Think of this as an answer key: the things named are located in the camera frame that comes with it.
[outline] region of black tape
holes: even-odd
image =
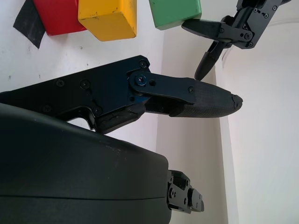
[[[14,22],[14,28],[25,35],[37,48],[40,47],[45,28],[33,0],[26,0]]]

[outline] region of screw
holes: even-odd
[[[136,85],[144,86],[146,84],[146,77],[144,75],[138,75],[135,77]]]
[[[90,87],[90,83],[87,80],[84,80],[80,83],[82,89],[87,90]]]
[[[58,79],[56,81],[56,86],[58,86],[58,87],[64,87],[64,80]]]
[[[188,88],[188,91],[189,91],[189,93],[193,94],[193,93],[194,93],[194,88],[193,88],[193,86],[190,86],[190,87]]]
[[[100,116],[100,115],[102,114],[102,109],[99,108],[99,107],[95,107],[95,108],[93,108],[93,114],[94,114],[96,117]]]
[[[148,66],[145,60],[141,60],[139,62],[139,65],[140,65],[141,68],[146,68]]]
[[[249,39],[250,39],[250,34],[245,34],[244,38],[245,38],[246,40],[249,40]]]
[[[42,111],[44,113],[50,113],[52,111],[52,107],[50,105],[45,105],[43,106]]]

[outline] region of red block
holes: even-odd
[[[48,35],[86,30],[78,21],[78,0],[33,0]]]

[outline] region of yellow block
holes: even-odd
[[[137,0],[79,0],[79,22],[100,41],[137,36]]]

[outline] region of black linkage arm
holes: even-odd
[[[216,118],[232,114],[242,99],[191,78],[150,73],[136,56],[0,94],[0,103],[63,121],[84,118],[99,133],[138,120],[145,112],[171,117]]]

